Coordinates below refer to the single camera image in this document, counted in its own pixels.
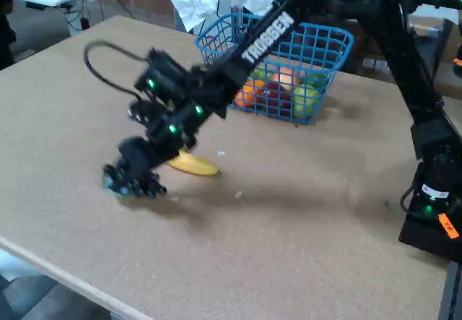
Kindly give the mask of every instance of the red apple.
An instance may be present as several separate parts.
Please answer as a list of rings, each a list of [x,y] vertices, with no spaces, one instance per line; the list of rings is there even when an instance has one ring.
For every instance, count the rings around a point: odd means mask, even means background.
[[[291,96],[288,91],[286,91],[282,85],[279,85],[275,82],[268,82],[266,85],[265,92],[263,93],[263,102],[267,104],[268,112],[272,114],[278,114],[278,107],[281,109],[281,114],[289,115],[290,108],[291,108]]]

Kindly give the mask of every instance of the yellow banana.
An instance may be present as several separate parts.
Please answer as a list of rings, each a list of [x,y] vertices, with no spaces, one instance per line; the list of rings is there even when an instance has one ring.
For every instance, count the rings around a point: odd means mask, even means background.
[[[170,167],[183,172],[198,176],[213,176],[219,172],[219,168],[201,157],[193,156],[180,150],[180,155],[167,162]]]

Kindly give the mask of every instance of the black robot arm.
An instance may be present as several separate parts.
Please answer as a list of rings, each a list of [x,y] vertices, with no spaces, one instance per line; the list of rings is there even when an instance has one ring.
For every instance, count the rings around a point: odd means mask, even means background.
[[[240,44],[209,68],[193,66],[187,71],[166,53],[152,50],[149,68],[135,85],[149,100],[139,100],[130,109],[131,117],[146,126],[147,138],[121,143],[117,164],[105,166],[106,185],[121,194],[165,192],[151,169],[177,156],[180,149],[194,147],[196,132],[211,114],[224,118],[227,105],[258,63],[296,25],[310,15],[329,14],[358,20],[383,52],[414,119],[411,135],[421,160],[406,193],[413,192],[411,205],[403,208],[409,220],[437,226],[438,215],[451,215],[461,203],[462,141],[417,51],[407,11],[422,3],[454,7],[456,1],[457,7],[462,4],[461,0],[273,0]],[[404,234],[401,240],[419,245]]]

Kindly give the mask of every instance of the apple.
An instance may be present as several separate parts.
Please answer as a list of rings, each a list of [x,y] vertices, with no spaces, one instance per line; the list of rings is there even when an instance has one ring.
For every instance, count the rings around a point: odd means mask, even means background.
[[[264,69],[256,69],[252,72],[251,77],[255,79],[266,79],[266,71]]]
[[[275,82],[267,82],[266,89],[262,93],[259,103],[268,105],[268,112],[272,114],[290,114],[291,108],[291,95],[286,91],[282,85],[279,88],[279,85]]]
[[[278,72],[271,75],[271,80],[281,83],[285,90],[290,91],[292,85],[299,85],[302,82],[298,76],[297,70],[292,71],[289,67],[281,67]]]
[[[324,87],[324,85],[326,85],[327,81],[328,81],[327,74],[320,73],[320,72],[313,72],[307,75],[306,83],[308,85],[311,85],[312,87],[315,87],[316,89],[320,89]]]
[[[313,111],[313,106],[318,102],[319,91],[311,85],[296,87],[294,89],[294,116],[304,118]]]

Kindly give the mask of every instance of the blue wire basket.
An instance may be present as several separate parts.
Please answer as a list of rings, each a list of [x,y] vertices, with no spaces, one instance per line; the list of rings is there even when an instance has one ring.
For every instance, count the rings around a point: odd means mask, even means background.
[[[197,38],[206,64],[240,43],[261,17],[227,14]],[[347,58],[354,37],[346,30],[301,23],[274,46],[236,95],[234,108],[307,124],[319,111],[327,89]]]

